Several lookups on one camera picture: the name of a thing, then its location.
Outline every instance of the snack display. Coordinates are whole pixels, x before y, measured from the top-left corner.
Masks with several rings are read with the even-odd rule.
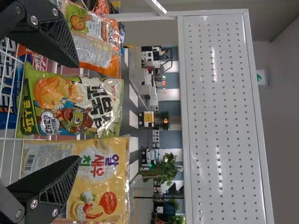
[[[69,155],[82,162],[68,199],[66,217],[73,221],[128,223],[129,137],[78,141],[25,141],[24,177]]]
[[[63,77],[26,63],[17,136],[118,136],[123,87],[121,79]]]
[[[67,0],[63,3],[62,12],[76,45],[80,67],[120,78],[120,32],[117,21]]]

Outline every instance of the perforated metal panel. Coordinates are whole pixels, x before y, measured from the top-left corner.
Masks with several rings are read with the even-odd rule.
[[[184,16],[182,26],[193,223],[265,224],[243,15]]]

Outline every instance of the barcode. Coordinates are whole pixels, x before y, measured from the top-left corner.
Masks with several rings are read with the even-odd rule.
[[[28,156],[28,159],[27,159],[27,162],[26,162],[26,165],[25,165],[25,170],[29,170],[29,171],[31,170],[34,157],[35,157],[35,155],[29,155]]]

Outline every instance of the metal bolt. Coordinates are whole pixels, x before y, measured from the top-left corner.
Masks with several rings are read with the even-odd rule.
[[[37,25],[38,24],[38,20],[37,20],[37,18],[34,15],[32,15],[30,17],[30,19],[31,19],[31,22],[32,22],[33,25]]]
[[[31,209],[35,209],[37,207],[37,204],[38,204],[38,201],[36,199],[34,199],[32,202],[31,202],[31,205],[30,205],[30,208]]]
[[[55,217],[58,214],[58,209],[54,209],[52,212],[52,216]]]
[[[22,216],[22,210],[18,210],[17,213],[15,214],[15,218],[19,219]]]
[[[17,6],[15,9],[17,11],[17,14],[21,14],[22,13],[22,9],[19,6]]]
[[[55,16],[58,15],[58,11],[57,11],[57,9],[53,8],[52,12],[53,12],[53,14],[54,14]]]

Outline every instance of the snack bag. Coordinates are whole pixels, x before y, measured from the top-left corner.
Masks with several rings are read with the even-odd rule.
[[[109,14],[109,5],[107,0],[96,0],[93,12],[97,15]]]
[[[61,76],[25,66],[17,136],[118,136],[123,81]]]
[[[129,137],[24,141],[21,176],[67,156],[80,155],[82,161],[63,218],[126,224],[129,217],[128,147]]]
[[[120,78],[120,32],[116,20],[90,12],[70,1],[62,12],[76,45],[80,67]]]
[[[10,56],[14,56],[17,50],[17,44],[13,40],[9,39],[7,41],[5,38],[0,41],[0,49],[4,52],[6,52],[7,49],[7,53]],[[8,109],[8,129],[15,129],[17,124],[19,104],[17,99],[21,92],[24,72],[24,65],[21,62],[25,61],[25,55],[17,57],[17,59],[19,61],[9,56],[5,57],[5,54],[0,52],[0,86],[2,87],[0,97],[0,129],[6,128]]]

